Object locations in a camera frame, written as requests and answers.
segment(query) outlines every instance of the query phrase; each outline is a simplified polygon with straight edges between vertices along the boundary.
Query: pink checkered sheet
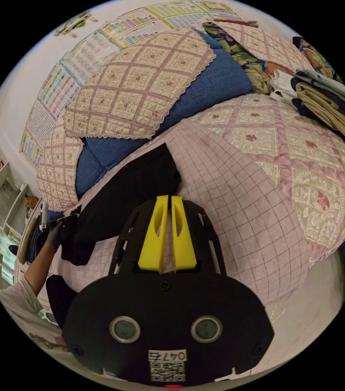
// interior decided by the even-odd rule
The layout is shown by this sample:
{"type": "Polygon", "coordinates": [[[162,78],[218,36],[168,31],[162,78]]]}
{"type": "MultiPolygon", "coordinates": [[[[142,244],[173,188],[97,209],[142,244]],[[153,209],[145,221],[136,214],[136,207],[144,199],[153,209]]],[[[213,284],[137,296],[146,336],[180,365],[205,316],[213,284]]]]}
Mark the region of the pink checkered sheet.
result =
{"type": "MultiPolygon", "coordinates": [[[[184,119],[132,153],[72,209],[84,208],[125,164],[162,143],[167,144],[182,176],[177,195],[201,205],[215,227],[228,276],[248,286],[264,305],[288,299],[304,283],[310,268],[299,217],[252,157],[200,123],[184,119]]],[[[173,270],[170,221],[168,227],[164,272],[173,270]]],[[[116,241],[114,237],[98,242],[85,266],[62,260],[59,249],[52,271],[79,292],[108,274],[116,241]]]]}

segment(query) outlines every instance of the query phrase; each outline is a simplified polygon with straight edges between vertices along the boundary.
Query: quilted bedspread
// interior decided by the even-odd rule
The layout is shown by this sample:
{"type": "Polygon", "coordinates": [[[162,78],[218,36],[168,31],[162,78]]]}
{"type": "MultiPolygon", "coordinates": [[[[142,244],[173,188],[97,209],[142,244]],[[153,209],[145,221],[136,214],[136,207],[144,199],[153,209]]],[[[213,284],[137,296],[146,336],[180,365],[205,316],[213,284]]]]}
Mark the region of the quilted bedspread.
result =
{"type": "Polygon", "coordinates": [[[262,94],[234,98],[191,119],[250,155],[287,196],[311,262],[345,240],[345,143],[294,107],[262,94]]]}

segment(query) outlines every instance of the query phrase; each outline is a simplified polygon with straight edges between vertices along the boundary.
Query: black glove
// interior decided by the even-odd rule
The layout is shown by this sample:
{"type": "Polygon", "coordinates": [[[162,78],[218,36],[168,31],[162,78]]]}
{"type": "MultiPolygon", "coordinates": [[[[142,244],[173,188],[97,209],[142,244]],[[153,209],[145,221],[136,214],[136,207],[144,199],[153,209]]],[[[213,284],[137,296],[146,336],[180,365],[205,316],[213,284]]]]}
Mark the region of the black glove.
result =
{"type": "Polygon", "coordinates": [[[57,249],[60,247],[63,241],[63,238],[64,238],[64,224],[62,222],[59,222],[55,226],[50,227],[50,231],[49,234],[47,235],[46,243],[50,243],[57,251],[57,249]]]}

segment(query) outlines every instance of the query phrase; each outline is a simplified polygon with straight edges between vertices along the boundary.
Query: qr code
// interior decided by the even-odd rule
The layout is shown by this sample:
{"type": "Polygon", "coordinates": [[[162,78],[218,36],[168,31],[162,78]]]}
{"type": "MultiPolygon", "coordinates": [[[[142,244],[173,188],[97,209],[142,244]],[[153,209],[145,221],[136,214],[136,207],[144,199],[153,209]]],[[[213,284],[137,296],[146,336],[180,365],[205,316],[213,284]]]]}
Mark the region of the qr code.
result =
{"type": "Polygon", "coordinates": [[[184,382],[184,362],[151,362],[151,380],[154,382],[184,382]]]}

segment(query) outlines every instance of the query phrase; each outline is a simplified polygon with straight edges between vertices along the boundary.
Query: screw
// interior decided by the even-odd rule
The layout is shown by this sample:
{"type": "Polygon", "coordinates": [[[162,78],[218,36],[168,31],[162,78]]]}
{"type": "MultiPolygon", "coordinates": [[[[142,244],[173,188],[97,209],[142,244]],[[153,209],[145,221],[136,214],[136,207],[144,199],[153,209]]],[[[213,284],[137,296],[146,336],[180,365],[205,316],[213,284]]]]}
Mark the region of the screw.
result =
{"type": "Polygon", "coordinates": [[[255,356],[259,356],[263,351],[263,346],[262,345],[257,345],[257,346],[254,346],[254,349],[253,349],[253,354],[255,356]]]}
{"type": "Polygon", "coordinates": [[[163,281],[160,283],[159,287],[160,287],[160,290],[161,290],[162,292],[167,292],[168,290],[171,289],[171,283],[170,283],[170,281],[163,280],[163,281]]]}
{"type": "Polygon", "coordinates": [[[84,354],[83,349],[79,345],[73,345],[72,350],[78,356],[82,356],[84,354]]]}

